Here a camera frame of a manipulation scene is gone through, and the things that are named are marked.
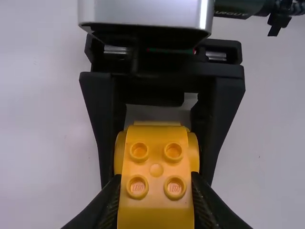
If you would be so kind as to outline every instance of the lego stud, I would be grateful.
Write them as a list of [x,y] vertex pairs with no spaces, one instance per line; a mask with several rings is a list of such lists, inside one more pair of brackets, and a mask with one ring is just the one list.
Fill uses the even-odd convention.
[[181,177],[171,176],[164,183],[164,193],[171,200],[181,199],[186,192],[186,184]]
[[182,160],[182,148],[177,143],[170,143],[164,148],[165,159],[171,163],[178,163]]
[[148,193],[147,179],[141,175],[131,177],[127,182],[126,190],[131,198],[143,199]]
[[148,159],[147,146],[142,142],[134,144],[130,149],[130,156],[137,163],[146,161]]

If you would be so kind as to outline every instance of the lego logo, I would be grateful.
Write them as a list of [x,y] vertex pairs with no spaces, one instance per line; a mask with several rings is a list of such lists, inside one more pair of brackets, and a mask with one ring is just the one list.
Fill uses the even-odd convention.
[[131,192],[133,194],[140,194],[144,191],[144,189],[145,189],[145,184],[142,182],[133,183],[131,186]]
[[173,194],[179,194],[181,192],[181,186],[176,183],[170,183],[167,188],[168,191]]

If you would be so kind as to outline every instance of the white wall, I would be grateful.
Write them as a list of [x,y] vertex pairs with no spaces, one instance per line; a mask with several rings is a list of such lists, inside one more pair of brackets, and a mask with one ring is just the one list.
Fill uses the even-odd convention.
[[[0,228],[60,228],[101,188],[78,83],[90,69],[86,34],[74,0],[2,0],[0,21]],[[305,16],[277,38],[267,37],[266,21],[214,21],[213,38],[243,45],[246,94],[212,187],[255,229],[301,228]],[[171,119],[160,110],[133,106],[128,118]]]

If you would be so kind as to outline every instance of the silver metal housing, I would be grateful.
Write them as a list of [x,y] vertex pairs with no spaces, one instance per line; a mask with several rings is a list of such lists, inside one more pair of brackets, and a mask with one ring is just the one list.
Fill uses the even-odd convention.
[[186,28],[212,32],[214,0],[78,0],[78,23]]

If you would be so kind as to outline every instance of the yellow plastic block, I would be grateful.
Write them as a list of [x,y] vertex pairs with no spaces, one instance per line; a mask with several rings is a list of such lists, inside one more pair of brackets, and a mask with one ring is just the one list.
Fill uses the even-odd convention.
[[122,174],[118,229],[192,229],[191,172],[199,171],[195,134],[180,125],[131,125],[115,145]]

